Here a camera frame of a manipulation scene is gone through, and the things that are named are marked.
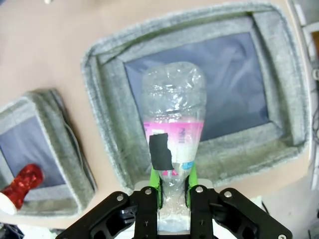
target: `beige table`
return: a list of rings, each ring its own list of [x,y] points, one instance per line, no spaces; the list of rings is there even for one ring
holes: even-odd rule
[[[132,24],[172,11],[221,2],[224,0],[55,0],[46,5],[42,0],[6,0],[0,6],[0,107],[29,90],[58,89],[99,188],[88,210],[121,188],[85,92],[80,71],[84,52],[97,39]],[[296,34],[286,0],[273,2],[289,17]],[[277,190],[303,177],[308,159],[307,151],[294,162],[229,186],[248,197]],[[76,220],[37,220],[0,214],[0,222],[48,228],[66,228]]]

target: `red sparkly toy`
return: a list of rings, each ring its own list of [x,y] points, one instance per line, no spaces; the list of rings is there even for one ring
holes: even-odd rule
[[[0,192],[0,209],[15,214],[22,207],[27,193],[39,186],[44,180],[42,170],[36,164],[25,166],[13,182]]]

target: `crumpled plastic bottle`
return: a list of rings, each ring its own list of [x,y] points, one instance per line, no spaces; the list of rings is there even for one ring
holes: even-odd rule
[[[142,111],[148,143],[154,134],[167,134],[171,167],[154,170],[163,181],[160,231],[189,229],[189,212],[184,199],[184,182],[194,164],[206,106],[205,77],[188,62],[150,68],[142,80]]]

